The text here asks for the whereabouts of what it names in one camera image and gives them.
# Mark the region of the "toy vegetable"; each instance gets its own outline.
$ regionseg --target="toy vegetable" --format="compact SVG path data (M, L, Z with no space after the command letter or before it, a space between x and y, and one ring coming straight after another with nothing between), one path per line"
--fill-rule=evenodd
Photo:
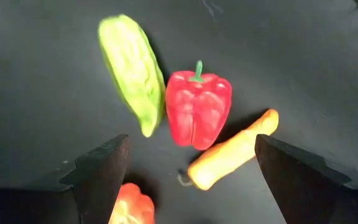
M155 55L142 28L120 15L99 25L101 50L121 98L150 137L164 114L165 84Z
M278 112L273 109L266 111L247 129L237 133L226 142L208 149L189 166L188 176L198 188L208 190L220 178L255 157L256 135L270 135L277 129L277 126Z
M205 150L215 142L229 114L232 88L215 74L175 72L169 79L165 101L173 140L179 146Z
M154 204L132 183L121 186L109 224L154 224Z

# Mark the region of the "black table surface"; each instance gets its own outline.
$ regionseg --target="black table surface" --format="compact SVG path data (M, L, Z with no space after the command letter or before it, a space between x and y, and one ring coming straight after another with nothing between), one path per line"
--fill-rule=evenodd
M233 86L220 140L276 108L276 138L358 170L358 9L353 0L0 0L0 185L20 186L118 134L128 180L157 223L283 223L254 159L202 192L177 170L167 120L145 138L102 60L98 23L127 14L147 32L165 79L193 69Z

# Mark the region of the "bell pepper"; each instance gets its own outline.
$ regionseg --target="bell pepper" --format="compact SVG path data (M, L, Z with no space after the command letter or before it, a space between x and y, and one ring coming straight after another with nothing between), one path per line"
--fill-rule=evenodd
M136 184L121 186L109 224L154 224L154 204Z
M120 15L100 22L99 41L119 95L150 137L164 114L165 84L149 40L138 23Z
M231 107L232 87L216 74L196 72L172 74L165 94L167 115L173 140L179 146L209 148L222 130Z

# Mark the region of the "green vegetable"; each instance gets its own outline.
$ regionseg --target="green vegetable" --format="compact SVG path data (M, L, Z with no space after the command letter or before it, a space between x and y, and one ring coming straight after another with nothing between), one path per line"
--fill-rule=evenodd
M138 23L119 15L100 22L99 41L119 94L150 137L165 111L165 84L149 40Z

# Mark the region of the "pepper stem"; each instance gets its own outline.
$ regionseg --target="pepper stem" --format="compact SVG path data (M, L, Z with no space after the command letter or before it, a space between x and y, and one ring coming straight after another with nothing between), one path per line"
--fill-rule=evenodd
M204 82L204 79L201 77L202 71L203 71L203 62L199 60L197 61L197 66L196 66L196 76L189 78L189 81Z

